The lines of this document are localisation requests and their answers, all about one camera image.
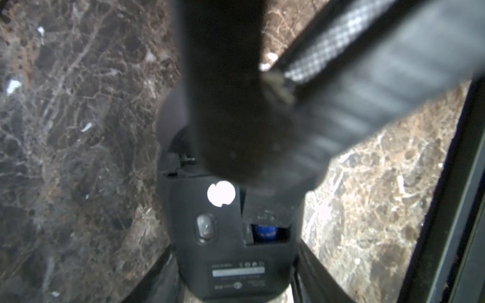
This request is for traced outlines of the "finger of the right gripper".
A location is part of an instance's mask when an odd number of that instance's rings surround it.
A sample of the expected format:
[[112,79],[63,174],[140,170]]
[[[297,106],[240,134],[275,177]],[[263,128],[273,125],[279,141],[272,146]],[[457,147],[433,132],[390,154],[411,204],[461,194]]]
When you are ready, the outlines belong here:
[[259,68],[265,1],[173,1],[195,151],[222,178],[281,184],[298,177],[287,122]]
[[483,1],[331,1],[261,77],[261,210],[294,212],[332,157],[483,68]]

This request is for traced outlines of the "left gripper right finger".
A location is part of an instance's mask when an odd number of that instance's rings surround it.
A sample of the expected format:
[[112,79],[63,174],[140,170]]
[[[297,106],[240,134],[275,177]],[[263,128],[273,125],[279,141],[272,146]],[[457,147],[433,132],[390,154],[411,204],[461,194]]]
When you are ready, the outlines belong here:
[[294,302],[354,303],[304,241],[299,243],[294,268],[291,279]]

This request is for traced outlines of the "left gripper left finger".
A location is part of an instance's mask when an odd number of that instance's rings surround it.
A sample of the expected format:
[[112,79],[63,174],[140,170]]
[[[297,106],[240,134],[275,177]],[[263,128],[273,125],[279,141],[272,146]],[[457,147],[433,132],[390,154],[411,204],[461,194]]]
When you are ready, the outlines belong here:
[[168,246],[122,303],[184,302],[185,285],[179,275],[174,246]]

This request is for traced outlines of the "black wireless mouse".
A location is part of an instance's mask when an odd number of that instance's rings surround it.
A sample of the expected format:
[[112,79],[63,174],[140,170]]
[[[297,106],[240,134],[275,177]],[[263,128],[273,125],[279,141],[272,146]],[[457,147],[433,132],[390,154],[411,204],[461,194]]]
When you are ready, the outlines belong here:
[[261,194],[205,169],[191,150],[181,86],[157,117],[157,185],[187,288],[205,302],[267,302],[290,284],[306,187]]

